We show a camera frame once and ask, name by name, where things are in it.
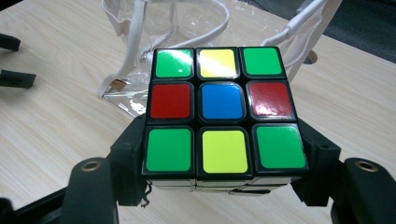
black metal bracket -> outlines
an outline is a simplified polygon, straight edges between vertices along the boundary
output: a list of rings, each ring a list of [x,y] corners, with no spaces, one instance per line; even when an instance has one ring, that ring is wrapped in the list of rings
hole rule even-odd
[[[14,88],[31,88],[35,82],[35,74],[12,72],[2,70],[0,73],[0,86]]]
[[[72,171],[69,186],[13,211],[0,200],[0,223],[118,223],[117,206],[137,206],[145,199],[140,176],[144,115],[134,121],[111,147],[106,159],[82,161]],[[338,160],[341,148],[299,120],[309,175],[292,183],[308,206],[327,206],[332,197],[332,221],[396,223],[396,182],[385,168],[363,159]]]
[[[21,41],[11,35],[0,34],[0,49],[10,49],[18,51],[20,49]]]

rubik's cube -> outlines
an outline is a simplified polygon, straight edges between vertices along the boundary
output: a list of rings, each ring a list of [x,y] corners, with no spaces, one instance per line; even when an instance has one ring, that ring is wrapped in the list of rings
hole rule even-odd
[[[156,49],[143,141],[159,189],[269,192],[308,171],[278,48]]]

green sticker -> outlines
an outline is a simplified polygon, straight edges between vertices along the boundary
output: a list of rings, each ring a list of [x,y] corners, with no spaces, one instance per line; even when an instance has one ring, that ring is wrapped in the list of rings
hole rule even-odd
[[[248,48],[244,49],[243,54],[246,70],[249,75],[277,76],[282,73],[282,67],[276,49]]]
[[[191,131],[154,129],[148,135],[149,171],[183,172],[191,168]]]
[[[188,77],[192,57],[189,49],[162,49],[157,52],[157,77]]]
[[[303,168],[305,158],[300,134],[295,126],[261,126],[257,140],[265,168]]]

clear plastic bag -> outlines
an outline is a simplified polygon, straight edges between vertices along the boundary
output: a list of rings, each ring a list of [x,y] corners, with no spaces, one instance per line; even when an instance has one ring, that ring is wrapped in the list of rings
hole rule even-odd
[[[230,19],[219,1],[103,0],[103,8],[127,51],[122,68],[98,94],[131,116],[145,113],[152,51],[216,46]]]
[[[291,81],[339,3],[314,0],[286,23],[237,0],[103,0],[126,55],[98,95],[133,117],[145,113],[156,48],[278,46]]]

light wood surface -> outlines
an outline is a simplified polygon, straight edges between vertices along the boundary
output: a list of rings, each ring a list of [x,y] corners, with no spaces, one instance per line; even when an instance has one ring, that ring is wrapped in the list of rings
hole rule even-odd
[[[281,28],[267,17],[267,34]],[[21,40],[18,52],[0,49],[0,68],[37,74],[29,90],[0,87],[0,197],[20,208],[65,187],[79,161],[105,157],[131,122],[96,97],[125,46],[99,0],[24,0],[0,12],[0,32]],[[339,145],[342,160],[372,160],[396,176],[396,64],[326,36],[314,51],[318,61],[291,84],[299,117]],[[120,223],[331,223],[330,203],[308,208],[290,186],[259,198],[158,189],[148,197],[146,209],[120,208]]]

